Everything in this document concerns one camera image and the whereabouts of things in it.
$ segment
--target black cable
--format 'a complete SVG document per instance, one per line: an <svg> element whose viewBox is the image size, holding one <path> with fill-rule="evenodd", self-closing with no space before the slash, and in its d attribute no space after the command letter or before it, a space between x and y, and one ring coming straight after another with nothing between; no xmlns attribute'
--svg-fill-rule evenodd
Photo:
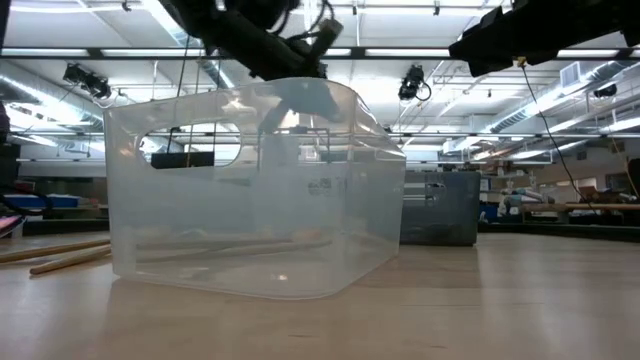
<svg viewBox="0 0 640 360"><path fill-rule="evenodd" d="M216 90L218 90L220 88L220 76L222 73L222 57L218 58L218 79L216 82Z"/></svg>
<svg viewBox="0 0 640 360"><path fill-rule="evenodd" d="M429 86L429 84L427 84L427 83L426 83L426 82L424 82L424 81L422 82L422 84L423 84L427 89L429 89L429 96L427 96L426 98L422 99L422 98L420 98L420 97L418 96L418 94L416 94L416 99L418 99L418 100L420 100L420 101L422 101L422 102L429 101L429 99L431 99L431 95L433 95L433 91L431 91L431 86Z"/></svg>
<svg viewBox="0 0 640 360"><path fill-rule="evenodd" d="M187 52L189 51L189 41L191 41L191 35L187 35L187 43L184 45L184 56L182 58L182 70L180 70L180 80L178 81L178 93L176 97L180 96L180 90L182 90L182 79L184 79L184 67L187 64ZM173 132L176 131L176 127L169 129L169 141L167 142L167 154L171 150L171 140L173 139Z"/></svg>
<svg viewBox="0 0 640 360"><path fill-rule="evenodd" d="M333 10L333 6L329 3L329 0L322 0L322 7L320 8L320 13L316 17L316 19L313 22L313 24L311 24L311 27L309 27L308 30L306 30L306 31L304 31L304 32L302 32L302 33L300 33L298 35L294 35L294 36L288 38L287 41L300 40L300 39L306 39L306 38L317 36L318 33L312 33L312 31L322 21L322 18L324 17L324 14L325 14L327 8L329 9L329 12L331 13L331 15L330 15L331 20L335 19L336 14L335 14L335 11Z"/></svg>
<svg viewBox="0 0 640 360"><path fill-rule="evenodd" d="M287 41L294 41L294 40L302 40L302 39L307 39L307 38L311 38L311 37L318 37L318 35L320 35L320 31L315 31L315 32L306 32L306 33L302 33L302 34L298 34L298 35L293 35L290 38L287 38Z"/></svg>
<svg viewBox="0 0 640 360"><path fill-rule="evenodd" d="M13 205L7 198L4 196L5 191L17 192L21 194L34 195L42 200L44 203L44 209L42 210L29 210L24 209L19 206ZM0 185L0 204L6 206L9 210L12 210L16 214L22 216L39 216L49 213L53 209L53 201L49 199L46 195L37 193L35 191L24 190L20 188L16 188L10 185Z"/></svg>
<svg viewBox="0 0 640 360"><path fill-rule="evenodd" d="M91 157L91 136L89 136L89 144L87 144L87 158Z"/></svg>
<svg viewBox="0 0 640 360"><path fill-rule="evenodd" d="M182 79L184 78L184 67L187 64L187 52L189 51L189 41L191 41L191 35L187 36L187 43L184 46L184 57L182 58L182 70L180 70L180 81L178 81L178 93L176 97L180 96L180 90L182 89Z"/></svg>
<svg viewBox="0 0 640 360"><path fill-rule="evenodd" d="M62 102L62 100L66 99L67 96L69 96L69 94L71 94L71 92L73 91L73 89L76 88L76 86L78 86L78 84L74 84L69 90L67 90L67 93L64 94L60 100L58 100L58 104L60 104ZM27 132L29 132L29 130L31 130L36 124L33 124L31 126L29 126L26 130L23 130L22 132L16 134L17 136L24 136L25 134L27 134Z"/></svg>
<svg viewBox="0 0 640 360"><path fill-rule="evenodd" d="M567 163L564 161L564 156L562 156L562 151L560 151L560 147L558 146L558 143L556 143L556 139L553 138L553 134L549 129L549 123L547 122L547 118L544 116L544 114L542 113L542 110L540 110L540 107L538 106L538 99L536 98L536 94L533 92L533 88L531 87L531 83L529 82L529 77L527 76L527 70L525 69L524 65L521 66L521 68L522 68L522 73L524 74L524 79L527 82L527 86L529 87L529 92L531 92L531 97L533 98L533 101L535 102L536 107L538 108L538 113L540 114L540 116L542 117L542 120L544 121L544 127L547 129L547 134L549 135L549 139L551 139L553 146L556 148L556 151L558 152L558 156L560 157L560 161L562 162L564 171L569 176L569 180L571 181L571 186L573 187L573 190L575 190L575 192L578 193L578 195L580 195L580 198L582 199L582 201L584 201L585 203L587 203L587 205L589 205L589 209L591 209L591 211L593 211L593 213L596 214L596 216L599 216L599 214L596 212L593 206L591 206L591 202L587 201L587 199L584 197L584 195L582 195L582 193L578 189L578 186L576 186L576 182L575 180L573 180L573 175L571 175L571 171L569 171L569 167L567 167Z"/></svg>
<svg viewBox="0 0 640 360"><path fill-rule="evenodd" d="M278 28L271 33L272 35L278 36L282 33L285 26L287 26L287 23L289 22L289 14L290 14L289 10L287 10L287 12L284 13L284 18L282 19L282 23L280 23L280 26L278 26Z"/></svg>

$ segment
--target wooden dowel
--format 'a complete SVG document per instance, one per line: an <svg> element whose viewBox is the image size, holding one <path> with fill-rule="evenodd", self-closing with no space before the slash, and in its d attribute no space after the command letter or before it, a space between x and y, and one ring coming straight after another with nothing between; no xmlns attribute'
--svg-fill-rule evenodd
<svg viewBox="0 0 640 360"><path fill-rule="evenodd" d="M78 265L78 264L86 263L93 260L98 260L106 255L109 255L110 253L111 253L111 245L107 245L107 246L100 247L98 249L84 251L80 254L72 254L59 260L54 260L46 264L32 267L29 270L29 273L31 273L31 275L39 275L45 272L58 270L65 267Z"/></svg>
<svg viewBox="0 0 640 360"><path fill-rule="evenodd" d="M55 254L63 254L71 251L109 245L109 243L110 243L110 240L106 239L106 240L87 241L87 242L82 242L77 244L50 246L50 247L45 247L40 249L17 251L13 253L0 255L0 263L33 259L33 258L39 258L39 257L55 255Z"/></svg>

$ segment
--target ceiling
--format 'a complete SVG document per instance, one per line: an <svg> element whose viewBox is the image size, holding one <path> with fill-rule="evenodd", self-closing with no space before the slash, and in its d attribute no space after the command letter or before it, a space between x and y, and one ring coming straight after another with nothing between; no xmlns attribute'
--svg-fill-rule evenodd
<svg viewBox="0 0 640 360"><path fill-rule="evenodd" d="M149 11L157 0L129 1L133 11L99 11L86 13L61 13L80 8L112 7L119 1L109 0L13 0L9 25L5 38L6 47L176 47L176 40L166 31L162 18ZM344 25L344 31L335 47L446 47L458 39L461 33L475 25L482 12L508 1L500 0L441 0L440 16L429 15L433 1L411 0L358 0L360 9L375 6L394 6L394 11L361 11L351 13L354 1L332 0L336 19ZM420 6L425 11L405 11L402 6ZM468 11L448 11L464 7ZM291 36L305 30L305 9L296 10L289 19L283 36ZM624 40L612 34L578 46L579 48L621 48ZM65 60L2 60L9 61L49 82L69 89L62 74L71 61ZM157 72L154 62L147 60L106 61L81 60L87 69L109 79L109 84L122 94L117 99L101 102L102 106L119 106L151 99L170 98L178 95L182 61L161 60ZM497 114L530 99L530 92L522 71L512 68L492 73L480 79L469 75L465 63L459 61L424 60L325 60L329 79L347 85L357 91L370 107L377 120L392 126L396 131L477 131L476 124L486 124ZM401 106L397 93L401 78L412 64L422 65L433 96L427 103L414 102L408 108ZM234 85L254 81L248 70L233 60L217 64ZM527 70L535 91L557 81L559 71L570 65L567 61L552 61L529 67ZM638 84L635 72L628 74L622 94L631 95ZM180 94L193 94L215 89L214 81L195 61L187 61L183 73ZM80 97L86 97L80 89L72 89ZM597 106L605 106L608 100L594 100ZM586 111L586 96L572 98L547 110L547 115L561 122ZM527 131L541 132L535 124ZM421 139L424 143L442 144L446 139Z"/></svg>

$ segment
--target wooden table surface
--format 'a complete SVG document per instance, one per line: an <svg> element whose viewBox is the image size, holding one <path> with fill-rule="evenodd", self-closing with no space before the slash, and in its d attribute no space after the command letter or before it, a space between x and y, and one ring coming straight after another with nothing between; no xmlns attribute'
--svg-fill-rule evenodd
<svg viewBox="0 0 640 360"><path fill-rule="evenodd" d="M30 278L34 263L0 267L0 359L640 358L634 244L402 247L337 295L295 302L121 280L108 260Z"/></svg>

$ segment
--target wire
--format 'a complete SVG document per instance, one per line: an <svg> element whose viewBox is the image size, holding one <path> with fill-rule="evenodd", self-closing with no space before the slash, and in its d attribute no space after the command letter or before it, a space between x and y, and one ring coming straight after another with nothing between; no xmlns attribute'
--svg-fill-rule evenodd
<svg viewBox="0 0 640 360"><path fill-rule="evenodd" d="M184 56L182 58L182 70L180 70L180 81L178 81L178 93L176 97L180 96L180 90L182 89L182 79L184 78L184 67L187 64L187 53L189 51L189 41L191 41L191 35L187 35L187 43L184 45Z"/></svg>
<svg viewBox="0 0 640 360"><path fill-rule="evenodd" d="M182 80L184 79L184 68L187 64L187 53L189 51L189 42L191 41L191 35L187 35L187 43L184 45L184 56L182 57L182 69L180 70L180 80L178 81L178 93L176 97L180 96L180 90L182 90ZM180 128L172 127L169 129L169 140L167 142L167 154L171 150L171 140L173 139L173 132Z"/></svg>
<svg viewBox="0 0 640 360"><path fill-rule="evenodd" d="M289 22L289 15L290 15L290 11L287 11L284 13L284 18L282 19L282 22L280 23L280 26L278 26L278 28L272 32L272 35L278 36L282 33L282 31L284 30L285 26L287 26L287 23Z"/></svg>
<svg viewBox="0 0 640 360"><path fill-rule="evenodd" d="M320 13L316 17L316 19L313 22L313 24L311 24L311 27L309 27L308 30L306 30L306 31L304 31L304 32L302 32L302 33L300 33L298 35L294 35L294 36L288 38L287 41L300 40L300 39L306 39L306 38L318 36L319 33L312 33L312 31L313 31L313 29L315 29L320 24L320 22L322 21L322 18L324 17L324 14L325 14L327 9L329 9L329 12L331 13L330 19L334 20L335 17L336 17L336 13L333 10L333 6L331 5L331 3L329 3L329 0L322 0L322 7L320 8Z"/></svg>
<svg viewBox="0 0 640 360"><path fill-rule="evenodd" d="M98 105L98 107L101 108L101 109L108 109L108 108L110 108L110 107L112 107L113 105L116 104L116 101L118 101L119 97L120 97L120 92L118 92L116 94L116 97L113 98L113 101L109 105L102 105L95 98L91 98L91 101L93 101L93 103Z"/></svg>
<svg viewBox="0 0 640 360"><path fill-rule="evenodd" d="M22 208L20 206L14 205L11 201L9 201L7 198L5 198L3 192L4 191L11 191L11 192L17 192L17 193L21 193L21 194L27 194L27 195L34 195L38 198L40 198L40 200L42 200L43 204L44 204L44 208L42 210L29 210L29 209L25 209ZM22 216L39 216L39 215L44 215L49 213L52 209L53 209L53 201L46 195L37 193L35 191L31 191L31 190L25 190L25 189L20 189L17 187L13 187L10 185L2 185L0 184L0 204L6 206L9 210L12 210L13 212L15 212L16 214L20 214Z"/></svg>
<svg viewBox="0 0 640 360"><path fill-rule="evenodd" d="M67 93L64 94L60 100L58 100L57 104L60 104L62 102L62 100L66 99L67 96L69 96L69 94L71 94L71 92L73 91L73 89L76 88L76 86L78 86L78 84L74 84L69 90L67 90ZM29 126L28 128L26 128L25 130L23 130L21 133L18 133L18 136L24 136L27 134L27 132L29 132L29 130L31 130L34 126L36 126L36 124L32 124L31 126Z"/></svg>
<svg viewBox="0 0 640 360"><path fill-rule="evenodd" d="M429 84L427 84L424 80L422 81L422 84L429 89L429 96L427 96L426 98L422 99L418 96L418 94L416 94L416 99L425 102L425 101L429 101L429 99L431 99L431 95L433 95L433 91L431 91L431 86L429 86Z"/></svg>
<svg viewBox="0 0 640 360"><path fill-rule="evenodd" d="M524 63L522 63L520 65L520 67L522 68L522 73L524 74L524 79L527 82L527 87L529 87L529 92L531 92L531 97L533 98L533 101L535 102L536 107L538 108L538 113L540 114L540 117L542 117L542 120L544 121L544 127L547 129L547 134L549 135L549 139L551 139L551 142L553 143L553 146L556 148L556 151L558 152L558 156L560 157L560 161L562 162L562 166L564 167L564 171L569 176L569 180L571 181L571 186L573 187L573 190L575 190L575 192L578 195L580 195L580 198L582 199L582 201L584 201L585 203L587 203L587 205L589 205L589 209L591 209L591 211L593 211L594 214L599 216L599 214L596 212L596 210L593 208L593 206L591 206L591 202L588 201L584 197L584 195L582 195L582 193L580 192L580 190L576 186L576 182L573 179L573 175L571 175L571 171L569 171L569 168L567 167L567 163L564 161L564 156L562 156L562 151L560 151L560 147L558 146L558 143L556 143L556 140L553 138L551 130L549 129L549 123L547 122L547 118L542 113L542 110L540 110L540 106L538 105L538 99L536 98L536 94L533 92L533 88L531 87L531 83L529 82L529 77L527 76L527 70L525 69L526 65Z"/></svg>

